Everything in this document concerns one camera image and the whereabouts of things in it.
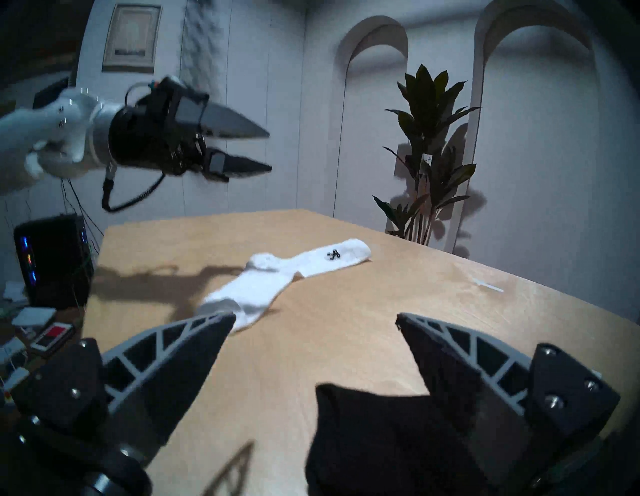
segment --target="red card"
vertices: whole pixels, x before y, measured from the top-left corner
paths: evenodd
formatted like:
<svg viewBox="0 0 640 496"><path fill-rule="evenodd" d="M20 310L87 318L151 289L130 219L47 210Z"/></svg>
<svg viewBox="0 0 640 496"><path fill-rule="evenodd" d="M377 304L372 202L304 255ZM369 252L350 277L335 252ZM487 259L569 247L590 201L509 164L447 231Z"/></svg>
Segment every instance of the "red card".
<svg viewBox="0 0 640 496"><path fill-rule="evenodd" d="M57 336L61 335L66 330L67 329L62 327L62 326L53 326L51 329L49 329L49 332L47 332L47 336L57 337Z"/></svg>

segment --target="framed picture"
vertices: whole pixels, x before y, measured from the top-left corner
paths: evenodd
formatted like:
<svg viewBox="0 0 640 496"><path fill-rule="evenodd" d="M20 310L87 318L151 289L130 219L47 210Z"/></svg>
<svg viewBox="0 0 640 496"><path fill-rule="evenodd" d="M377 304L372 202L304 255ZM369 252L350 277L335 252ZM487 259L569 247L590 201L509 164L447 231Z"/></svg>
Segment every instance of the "framed picture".
<svg viewBox="0 0 640 496"><path fill-rule="evenodd" d="M153 74L161 10L159 5L115 6L104 47L103 72Z"/></svg>

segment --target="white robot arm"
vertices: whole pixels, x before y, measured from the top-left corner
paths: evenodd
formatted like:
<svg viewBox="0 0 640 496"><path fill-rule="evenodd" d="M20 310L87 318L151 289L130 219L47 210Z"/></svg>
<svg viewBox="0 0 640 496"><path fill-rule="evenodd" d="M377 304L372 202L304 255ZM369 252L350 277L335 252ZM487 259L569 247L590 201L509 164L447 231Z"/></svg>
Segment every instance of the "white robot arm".
<svg viewBox="0 0 640 496"><path fill-rule="evenodd" d="M0 118L0 195L28 188L45 174L73 178L105 168L102 206L112 212L139 201L109 206L118 166L159 170L162 177L191 170L224 182L271 170L205 143L207 136L268 138L263 128L173 76L149 87L134 106L67 88L42 109L18 109Z"/></svg>
<svg viewBox="0 0 640 496"><path fill-rule="evenodd" d="M110 123L123 107L67 88L42 109L18 109L2 117L0 195L28 188L45 173L73 178L106 167L96 154L93 135L104 132L101 124Z"/></svg>

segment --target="white wall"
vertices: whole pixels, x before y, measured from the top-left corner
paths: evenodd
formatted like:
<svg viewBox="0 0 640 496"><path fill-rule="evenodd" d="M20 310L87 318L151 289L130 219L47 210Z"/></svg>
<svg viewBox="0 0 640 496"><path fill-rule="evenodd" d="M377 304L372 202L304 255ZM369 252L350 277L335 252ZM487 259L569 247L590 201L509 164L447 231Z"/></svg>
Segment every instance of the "white wall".
<svg viewBox="0 0 640 496"><path fill-rule="evenodd" d="M154 74L102 72L104 44L116 0L96 0L89 16L81 48L77 86L105 99L124 101L128 87L138 81L161 79L180 73L180 49L186 0L143 0L138 4L161 4ZM205 181L186 174L167 177L159 189L126 211L108 214L100 207L104 173L93 171L73 181L76 191L93 220L104 230L108 225L128 221L172 218L243 210L296 207L298 176L298 136L305 5L299 0L214 0L213 14L207 14L213 32L202 37L203 57L214 54L212 81L208 86L214 100L245 114L263 125L269 140L220 143L232 154L265 161L273 172L265 177L236 179L229 185ZM143 91L132 93L140 97ZM119 169L111 204L129 200L144 191L159 176L157 172ZM63 210L60 184L45 180L30 190L7 196L7 222L16 225L28 219L58 214ZM97 242L101 236L96 232ZM3 278L20 278L15 270L12 241L3 252L9 266Z"/></svg>
<svg viewBox="0 0 640 496"><path fill-rule="evenodd" d="M580 239L593 228L593 56L558 29L518 29L486 63L482 107L471 186L486 204L463 219L454 252L575 294Z"/></svg>
<svg viewBox="0 0 640 496"><path fill-rule="evenodd" d="M640 218L636 214L637 201L634 198L640 189L640 170L635 164L640 156L640 141L637 140L640 100L621 64L590 21L571 0L558 0L557 3L575 16L591 40L597 113L586 115L585 109L581 109L576 115L586 116L586 119L580 117L580 125L586 134L592 136L594 116L598 130L589 143L590 151L595 154L595 158L588 159L592 180L582 183L588 192L570 192L575 200L573 207L581 212L580 223L585 228L581 230L572 223L564 233L561 232L561 220L554 218L555 227L535 241L548 247L555 245L553 250L549 248L550 256L571 264L570 273L561 275L559 280L552 280L550 284L635 321L640 311L640 285L637 283L640 280L640 240L637 236ZM474 33L488 4L487 0L344 0L311 4L307 15L303 68L299 207L332 214L342 123L341 99L344 98L344 86L341 90L340 85L344 84L348 60L358 42L380 25L399 23L409 39L408 72L415 73L420 63L424 63L432 74L447 69L450 81L468 81L456 105L469 105ZM590 89L585 91L593 91L591 83L587 86ZM587 100L593 109L593 99ZM457 129L465 121L456 122L454 127ZM547 125L562 136L566 134L565 123L549 122ZM492 143L499 143L502 138L493 136L488 129L482 130L482 126L481 118L480 132L487 133L486 139L489 140L483 146L488 150ZM456 129L449 129L449 137ZM585 151L581 148L579 153L569 155L563 159L576 164L577 157L584 157ZM478 181L481 181L480 171L492 167L492 159L489 155L485 158L476 156ZM522 171L523 167L520 165L518 169ZM472 179L470 183L472 189L475 188L474 181ZM550 191L547 191L548 200L550 196ZM491 198L486 201L480 198L474 206L477 214L484 208L489 209L492 201ZM431 246L443 248L448 229L445 222L444 232L434 233L436 239L432 239ZM459 237L457 252L464 253L464 248L470 246L469 241ZM525 273L527 261L526 256L519 259L515 253L510 270ZM549 267L544 270L547 274L553 271Z"/></svg>
<svg viewBox="0 0 640 496"><path fill-rule="evenodd" d="M404 81L405 70L404 55L388 45L367 48L349 64L333 212L337 219L383 231L387 217L372 195L389 202L406 191L406 182L394 177L395 157L383 148L396 151L406 139L396 115L385 112L408 107L396 84Z"/></svg>

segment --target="wire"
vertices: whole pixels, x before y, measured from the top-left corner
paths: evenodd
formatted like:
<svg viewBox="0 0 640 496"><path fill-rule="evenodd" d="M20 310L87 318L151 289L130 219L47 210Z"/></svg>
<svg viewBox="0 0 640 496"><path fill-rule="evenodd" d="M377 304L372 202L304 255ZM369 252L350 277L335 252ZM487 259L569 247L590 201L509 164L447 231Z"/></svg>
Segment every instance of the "wire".
<svg viewBox="0 0 640 496"><path fill-rule="evenodd" d="M91 217L89 217L89 214L86 212L86 210L84 209L84 207L82 206L82 204L80 203L80 199L78 198L78 195L76 194L76 190L74 189L74 185L71 184L71 180L67 179L67 182L69 183L69 186L71 186L71 191L74 192L74 196L76 197L76 201L78 202L78 206L80 206L80 211L86 215L86 217L91 221L91 224L95 225L95 228L98 230L98 232L100 234L102 234L102 237L104 237L104 233L102 232L102 230L98 227L98 224L96 224L95 222L93 222L93 219Z"/></svg>
<svg viewBox="0 0 640 496"><path fill-rule="evenodd" d="M137 203L140 203L142 200L149 197L149 195L151 195L151 193L153 193L158 186L160 186L160 183L165 177L166 174L163 172L162 176L160 176L160 178L155 183L149 186L146 191L140 193L138 196L136 196L136 198L133 198L133 200L129 200L127 203L118 205L117 207L112 207L109 205L109 198L111 197L111 190L113 189L113 179L107 179L105 177L104 182L102 183L102 209L113 214L116 212L120 212L121 210L128 209L129 207L132 207Z"/></svg>
<svg viewBox="0 0 640 496"><path fill-rule="evenodd" d="M69 199L67 198L67 189L65 188L65 181L63 179L60 179L60 187L62 188L62 195L63 195L64 201L65 201L65 213L67 212L67 204L69 204L71 209L74 211L74 214L77 215L78 212L76 212L76 208L74 207L74 204L71 203L69 201Z"/></svg>
<svg viewBox="0 0 640 496"><path fill-rule="evenodd" d="M76 193L76 190L74 189L74 185L73 185L73 184L71 184L71 180L70 180L70 179L67 179L67 182L69 183L69 186L71 186L71 191L73 191L73 192L74 192L74 196L76 197L76 202L78 202L78 207L80 208L80 213L81 213L81 214L83 214L83 215L85 215L85 216L86 216L86 217L91 221L91 223L92 223L93 225L95 225L96 229L97 229L98 231L100 231L100 234L102 234L102 237L104 237L104 234L102 233L102 231L100 230L100 228L96 225L96 223L95 223L95 222L93 222L93 219L91 219L91 217L89 217L89 214L86 212L86 210L85 210L85 209L84 209L84 207L82 206L82 203L80 203L80 198L78 198L78 195L77 195L77 193ZM63 185L63 190L64 190L64 192L65 192L65 198L66 198L66 197L67 197L67 190L65 189L64 185ZM76 209L74 208L73 204L72 204L71 202L69 202L69 205L71 205L71 208L73 208L73 209L74 209L74 212L75 212L75 213L76 213L76 215L77 215ZM95 233L93 232L93 229L91 229L91 225L90 225L90 224L85 224L85 225L86 225L87 230L89 231L89 233L90 233L90 234L91 234L91 236L93 237L93 240L96 240L96 241L97 241L97 240L98 240L98 238L97 238L97 237L95 237ZM95 247L95 243L93 243L93 240L91 240L91 239L90 239L89 241L91 241L91 243L92 243L92 245L93 245L93 249L96 251L96 253L98 253L98 255L100 255L100 250L98 250L98 249Z"/></svg>
<svg viewBox="0 0 640 496"><path fill-rule="evenodd" d="M146 87L148 87L148 86L149 86L149 83L134 83L134 84L132 84L132 85L129 87L129 89L127 90L127 93L125 93L125 95L124 95L124 104L125 104L125 105L127 104L127 98L129 97L129 92L130 92L131 90L135 89L135 88L140 88L141 86L146 86Z"/></svg>

